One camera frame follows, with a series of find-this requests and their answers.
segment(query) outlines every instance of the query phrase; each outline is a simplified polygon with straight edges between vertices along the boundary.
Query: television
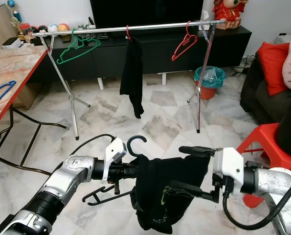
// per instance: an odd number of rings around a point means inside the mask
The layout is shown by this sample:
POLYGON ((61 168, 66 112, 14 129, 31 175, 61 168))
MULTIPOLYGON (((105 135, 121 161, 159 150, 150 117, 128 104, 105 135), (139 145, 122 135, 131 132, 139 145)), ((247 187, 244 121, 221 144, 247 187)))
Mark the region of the television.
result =
POLYGON ((90 0, 96 28, 201 19, 203 0, 90 0))

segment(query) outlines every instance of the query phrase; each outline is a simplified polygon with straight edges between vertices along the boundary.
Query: plastic bag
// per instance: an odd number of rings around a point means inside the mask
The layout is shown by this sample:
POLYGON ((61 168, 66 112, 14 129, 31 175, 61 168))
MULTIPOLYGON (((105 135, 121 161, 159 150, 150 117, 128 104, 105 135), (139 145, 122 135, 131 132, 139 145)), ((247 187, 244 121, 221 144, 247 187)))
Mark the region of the plastic bag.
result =
MULTIPOLYGON (((194 76, 195 81, 199 81, 201 77, 201 71, 202 67, 199 67, 194 76)), ((218 68, 218 67, 212 67, 212 66, 207 66, 205 73, 204 73, 204 78, 202 81, 202 86, 206 88, 219 88, 223 85, 225 79, 225 72, 218 68)))

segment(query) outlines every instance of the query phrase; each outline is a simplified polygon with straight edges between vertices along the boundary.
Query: red cushion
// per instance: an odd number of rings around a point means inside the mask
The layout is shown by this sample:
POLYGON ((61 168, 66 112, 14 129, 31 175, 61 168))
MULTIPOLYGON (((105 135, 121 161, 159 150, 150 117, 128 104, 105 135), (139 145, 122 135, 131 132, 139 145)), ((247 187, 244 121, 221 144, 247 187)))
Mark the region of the red cushion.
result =
POLYGON ((289 46, 290 43, 278 45, 263 43, 258 49, 269 95, 288 89, 283 81, 282 67, 288 56, 289 46))

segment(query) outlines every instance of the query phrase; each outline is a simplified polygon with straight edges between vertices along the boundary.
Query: marble floor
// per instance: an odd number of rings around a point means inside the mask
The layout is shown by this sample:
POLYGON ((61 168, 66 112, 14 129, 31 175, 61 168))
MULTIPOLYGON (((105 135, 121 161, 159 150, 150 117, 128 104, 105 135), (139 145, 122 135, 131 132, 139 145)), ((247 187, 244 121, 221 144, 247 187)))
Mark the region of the marble floor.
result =
MULTIPOLYGON (((32 118, 44 122, 58 122, 71 128, 64 130, 53 126, 43 126, 37 136, 25 165, 52 171, 72 150, 85 140, 101 133, 110 133, 127 141, 132 135, 140 134, 147 142, 136 140, 133 149, 148 158, 172 158, 185 156, 178 152, 181 145, 201 145, 207 147, 237 147, 257 126, 251 114, 241 106, 240 92, 244 74, 226 70, 227 79, 211 100, 203 100, 201 105, 201 133, 196 133, 197 99, 190 104, 187 98, 194 91, 193 72, 167 74, 167 85, 161 85, 161 77, 156 74, 144 75, 143 101, 145 110, 141 119, 134 117, 129 98, 119 95, 120 79, 104 79, 105 90, 100 91, 97 81, 71 82, 71 89, 79 98, 91 104, 85 107, 76 103, 76 114, 80 140, 76 141, 72 128, 71 110, 68 97, 61 83, 44 87, 29 110, 22 110, 32 118)), ((0 130, 9 124, 8 115, 0 122, 0 130)), ((15 125, 6 139, 0 156, 19 163, 37 126, 14 114, 15 125)), ((83 147, 79 154, 100 159, 104 156, 107 138, 83 147)), ((246 160, 261 162, 259 155, 244 154, 246 160)), ((127 154, 124 162, 133 159, 127 154)), ((211 189, 211 168, 202 184, 203 190, 211 189)), ((45 175, 22 171, 0 163, 0 223, 10 213, 22 208, 35 194, 45 175)), ((135 180, 120 182, 121 191, 130 190, 135 180)), ((96 207, 81 201, 82 197, 97 189, 100 182, 80 185, 76 194, 62 211, 53 226, 54 235, 154 235, 154 230, 143 231, 138 224, 128 196, 96 207)), ((104 198, 112 196, 105 193, 104 198)), ((265 204, 255 209, 247 208, 242 197, 231 197, 229 209, 234 218, 246 224, 261 220, 268 213, 265 204)), ((258 235, 274 234, 271 224, 257 231, 244 231, 235 227, 225 217, 221 204, 202 199, 194 199, 185 216, 173 226, 173 234, 212 235, 258 235)))

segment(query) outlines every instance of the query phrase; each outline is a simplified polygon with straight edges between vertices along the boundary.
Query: red hanger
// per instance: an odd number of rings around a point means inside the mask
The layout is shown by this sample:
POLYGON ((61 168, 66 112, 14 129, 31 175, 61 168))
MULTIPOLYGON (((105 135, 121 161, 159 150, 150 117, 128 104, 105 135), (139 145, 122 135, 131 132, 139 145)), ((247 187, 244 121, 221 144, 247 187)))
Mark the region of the red hanger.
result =
POLYGON ((173 54, 173 56, 171 57, 171 61, 175 61, 179 56, 181 56, 183 53, 185 53, 191 46, 193 46, 197 41, 198 41, 198 38, 196 35, 193 35, 193 34, 190 34, 189 33, 189 30, 188 30, 188 26, 189 26, 189 23, 191 21, 188 21, 188 23, 186 24, 186 35, 184 36, 182 42, 179 44, 179 46, 177 47, 177 49, 175 50, 175 53, 173 54), (191 41, 191 38, 194 38, 194 41, 186 48, 184 49, 179 55, 176 55, 177 51, 179 50, 180 47, 188 44, 188 42, 191 41))
POLYGON ((129 40, 132 42, 132 38, 130 37, 130 34, 129 34, 129 30, 128 30, 128 25, 126 27, 126 31, 127 31, 127 37, 129 38, 129 40))

